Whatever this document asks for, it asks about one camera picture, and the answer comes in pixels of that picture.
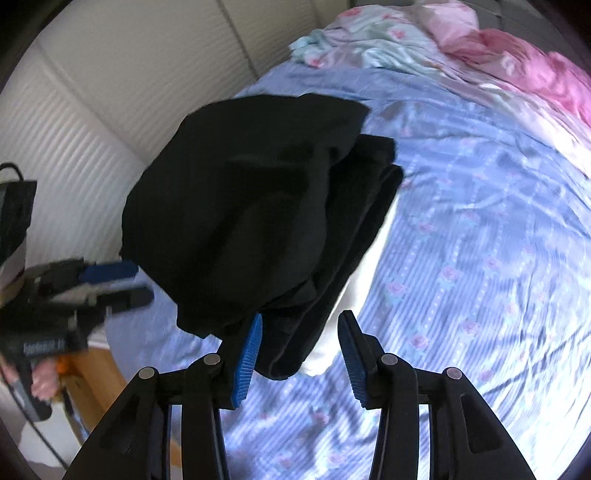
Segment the black handle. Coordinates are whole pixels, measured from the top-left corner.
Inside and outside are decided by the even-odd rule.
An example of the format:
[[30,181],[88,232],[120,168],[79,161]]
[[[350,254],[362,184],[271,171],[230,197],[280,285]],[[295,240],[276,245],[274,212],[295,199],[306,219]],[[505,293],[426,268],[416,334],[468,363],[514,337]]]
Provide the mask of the black handle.
[[33,385],[31,363],[28,361],[19,362],[15,367],[19,376],[19,381],[15,384],[15,390],[22,397],[25,411],[32,421],[47,420],[51,417],[51,405],[31,394],[31,386]]

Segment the white fabric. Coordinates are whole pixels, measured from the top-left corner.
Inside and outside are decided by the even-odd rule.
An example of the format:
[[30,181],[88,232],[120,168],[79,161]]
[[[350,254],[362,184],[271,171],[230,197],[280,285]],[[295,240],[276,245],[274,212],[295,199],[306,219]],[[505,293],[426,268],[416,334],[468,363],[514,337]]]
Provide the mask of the white fabric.
[[320,334],[320,338],[318,338],[318,342],[316,342],[300,368],[301,373],[311,377],[323,374],[340,353],[339,337],[337,335],[339,315],[343,310],[351,310],[355,316],[359,315],[374,279],[379,258],[386,246],[388,233],[396,215],[398,198],[399,196],[395,197],[374,242],[365,252],[357,269],[349,277],[344,289],[341,291],[339,299],[324,326],[324,330]]

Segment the black cloth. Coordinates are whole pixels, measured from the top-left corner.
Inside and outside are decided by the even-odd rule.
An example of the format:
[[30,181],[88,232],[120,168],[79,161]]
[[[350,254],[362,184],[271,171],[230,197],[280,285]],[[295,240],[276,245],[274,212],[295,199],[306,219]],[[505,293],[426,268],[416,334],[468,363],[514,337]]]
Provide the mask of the black cloth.
[[123,212],[122,256],[224,339],[263,317],[262,375],[293,375],[402,181],[394,141],[360,135],[363,105],[254,96],[189,115]]

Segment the finger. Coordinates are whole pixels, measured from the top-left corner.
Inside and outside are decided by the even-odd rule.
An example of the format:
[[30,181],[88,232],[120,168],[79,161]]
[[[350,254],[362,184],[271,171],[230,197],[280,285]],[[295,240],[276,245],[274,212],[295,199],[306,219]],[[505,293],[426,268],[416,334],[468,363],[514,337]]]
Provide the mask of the finger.
[[56,361],[53,358],[45,358],[41,360],[33,369],[32,378],[33,383],[43,380],[44,378],[57,376]]
[[46,381],[31,387],[31,394],[39,400],[49,400],[59,390],[57,381]]

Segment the blue handle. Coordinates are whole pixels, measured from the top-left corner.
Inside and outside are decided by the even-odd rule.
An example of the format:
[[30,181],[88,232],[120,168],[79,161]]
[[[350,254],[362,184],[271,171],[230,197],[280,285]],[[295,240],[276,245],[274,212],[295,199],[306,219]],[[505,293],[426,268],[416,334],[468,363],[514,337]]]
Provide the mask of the blue handle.
[[122,278],[132,278],[137,275],[138,266],[129,261],[91,265],[78,277],[80,283],[104,283]]

